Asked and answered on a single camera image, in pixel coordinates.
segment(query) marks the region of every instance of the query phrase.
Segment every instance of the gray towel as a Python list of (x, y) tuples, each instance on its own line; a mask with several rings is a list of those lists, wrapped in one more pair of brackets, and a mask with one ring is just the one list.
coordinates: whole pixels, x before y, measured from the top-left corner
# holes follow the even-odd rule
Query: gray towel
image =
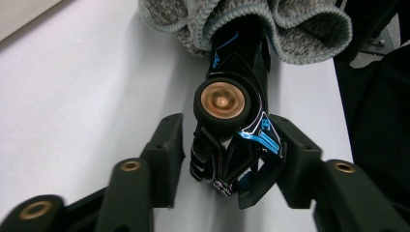
[(139, 0), (139, 12), (194, 55), (209, 52), (214, 33), (243, 15), (259, 16), (278, 58), (291, 64), (330, 59), (352, 39), (350, 18), (332, 0)]

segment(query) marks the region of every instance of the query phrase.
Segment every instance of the black mechanical part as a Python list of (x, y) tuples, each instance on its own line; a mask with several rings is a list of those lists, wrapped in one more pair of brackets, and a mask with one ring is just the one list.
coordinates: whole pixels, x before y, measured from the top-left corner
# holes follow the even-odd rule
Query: black mechanical part
[(150, 172), (145, 159), (125, 159), (115, 165), (105, 190), (96, 232), (151, 231)]
[(314, 213), (319, 232), (410, 231), (360, 166), (329, 160), (323, 165), (320, 182)]
[[(241, 209), (256, 204), (272, 187), (285, 161), (280, 138), (267, 114), (270, 66), (268, 40), (258, 16), (237, 18), (215, 33), (207, 80), (195, 93), (193, 111), (198, 126), (191, 149), (190, 173), (198, 181), (213, 182), (227, 196), (239, 191)], [(199, 110), (206, 111), (201, 108), (202, 91), (221, 79), (235, 83), (249, 95), (245, 97), (250, 102), (249, 111), (235, 127), (200, 117), (204, 113)], [(232, 130), (224, 129), (229, 134), (216, 131), (223, 127)]]
[(193, 113), (198, 123), (212, 133), (230, 134), (247, 120), (250, 104), (248, 91), (241, 84), (217, 77), (208, 79), (198, 87), (193, 100)]
[(322, 165), (322, 150), (289, 120), (274, 114), (270, 118), (286, 148), (286, 165), (278, 177), (278, 186), (290, 208), (309, 209)]
[(151, 166), (154, 208), (174, 207), (181, 165), (185, 157), (182, 121), (181, 113), (163, 118), (140, 156)]
[(152, 208), (174, 205), (185, 156), (182, 119), (182, 114), (162, 119), (141, 157), (114, 167), (107, 188), (66, 207), (59, 196), (31, 198), (12, 210), (0, 232), (152, 231)]
[(61, 197), (39, 195), (15, 207), (0, 225), (0, 232), (62, 231), (65, 213)]

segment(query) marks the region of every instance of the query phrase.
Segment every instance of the blue metallic trim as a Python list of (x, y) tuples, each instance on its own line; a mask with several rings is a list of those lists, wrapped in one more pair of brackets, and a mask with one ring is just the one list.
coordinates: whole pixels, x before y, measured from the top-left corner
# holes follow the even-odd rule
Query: blue metallic trim
[(218, 66), (218, 63), (220, 62), (220, 57), (217, 55), (217, 51), (220, 48), (223, 48), (224, 46), (228, 45), (229, 43), (235, 41), (237, 38), (239, 37), (239, 33), (236, 32), (236, 34), (226, 43), (220, 45), (219, 47), (217, 47), (217, 49), (215, 49), (215, 55), (214, 55), (214, 64), (212, 65), (212, 68), (216, 68)]
[(275, 148), (275, 150), (277, 151), (279, 150), (279, 145), (271, 137), (269, 137), (266, 133), (261, 131), (259, 136), (265, 139), (270, 145), (272, 145)]
[(248, 134), (248, 133), (245, 133), (245, 132), (238, 132), (238, 133), (244, 139), (250, 139), (250, 140), (256, 141), (256, 142), (262, 144), (263, 146), (265, 146), (266, 148), (268, 148), (269, 150), (271, 150), (273, 153), (278, 154), (278, 149), (276, 149), (274, 146), (272, 146), (270, 141), (269, 141), (269, 140), (271, 140), (272, 142), (274, 142), (271, 138), (269, 138), (269, 140), (267, 141), (267, 140), (265, 140), (266, 138), (261, 137), (261, 136), (252, 135), (252, 134)]

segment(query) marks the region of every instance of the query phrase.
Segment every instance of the white table surface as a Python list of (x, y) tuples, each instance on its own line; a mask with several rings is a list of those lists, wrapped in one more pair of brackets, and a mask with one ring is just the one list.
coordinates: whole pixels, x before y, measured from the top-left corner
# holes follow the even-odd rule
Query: white table surface
[[(275, 55), (270, 112), (323, 150), (351, 161), (332, 60), (307, 66)], [(138, 157), (161, 118), (182, 112), (183, 162), (175, 208), (155, 209), (162, 231), (315, 231), (311, 210), (291, 210), (277, 187), (241, 211), (189, 173), (192, 99), (208, 60), (153, 31), (137, 2), (62, 1), (0, 43), (0, 220), (36, 195), (69, 205), (107, 185), (111, 168)]]

